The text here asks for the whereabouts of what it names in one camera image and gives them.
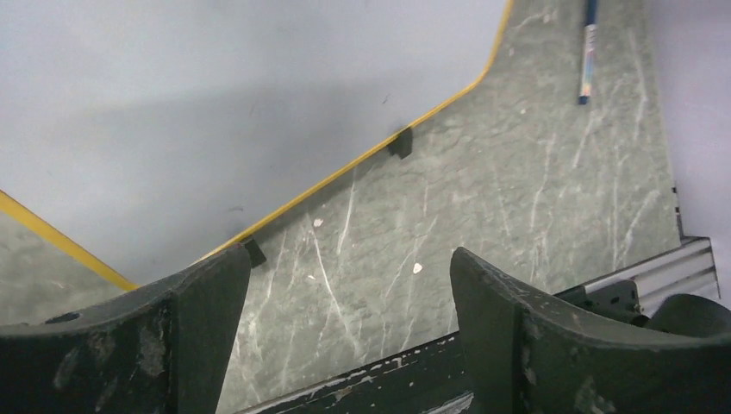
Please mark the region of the blue whiteboard marker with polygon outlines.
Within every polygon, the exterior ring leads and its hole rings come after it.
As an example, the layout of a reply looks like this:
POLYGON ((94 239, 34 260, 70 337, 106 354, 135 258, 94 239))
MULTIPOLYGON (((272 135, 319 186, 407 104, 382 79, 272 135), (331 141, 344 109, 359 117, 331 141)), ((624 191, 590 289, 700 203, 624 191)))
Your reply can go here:
POLYGON ((597 0, 586 1, 582 62, 578 94, 578 103, 580 105, 586 105, 590 101, 596 49, 595 43, 597 37, 597 10, 597 0))

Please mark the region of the yellow framed whiteboard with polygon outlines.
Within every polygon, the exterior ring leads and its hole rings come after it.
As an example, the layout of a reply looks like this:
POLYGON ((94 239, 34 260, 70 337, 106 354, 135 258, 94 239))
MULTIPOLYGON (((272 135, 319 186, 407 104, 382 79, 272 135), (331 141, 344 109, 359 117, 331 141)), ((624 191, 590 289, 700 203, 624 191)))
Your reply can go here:
POLYGON ((125 290, 474 88, 509 1, 4 1, 1 208, 125 290))

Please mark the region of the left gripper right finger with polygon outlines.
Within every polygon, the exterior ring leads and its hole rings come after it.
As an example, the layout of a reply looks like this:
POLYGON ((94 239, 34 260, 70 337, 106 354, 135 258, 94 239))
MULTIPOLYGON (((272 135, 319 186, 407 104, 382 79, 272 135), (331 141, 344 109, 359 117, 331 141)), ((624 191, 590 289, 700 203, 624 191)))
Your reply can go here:
POLYGON ((473 392, 488 413, 727 413, 730 313, 670 296, 643 326, 580 308, 465 248, 450 264, 473 392))

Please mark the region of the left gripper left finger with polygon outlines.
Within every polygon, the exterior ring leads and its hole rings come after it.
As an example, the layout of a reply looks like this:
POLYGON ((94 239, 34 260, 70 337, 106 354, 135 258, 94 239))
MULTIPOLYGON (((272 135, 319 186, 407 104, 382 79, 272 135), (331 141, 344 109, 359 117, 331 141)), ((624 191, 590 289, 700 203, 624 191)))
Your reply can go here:
POLYGON ((2 412, 215 412, 250 272, 236 244, 101 304, 4 325, 2 412))

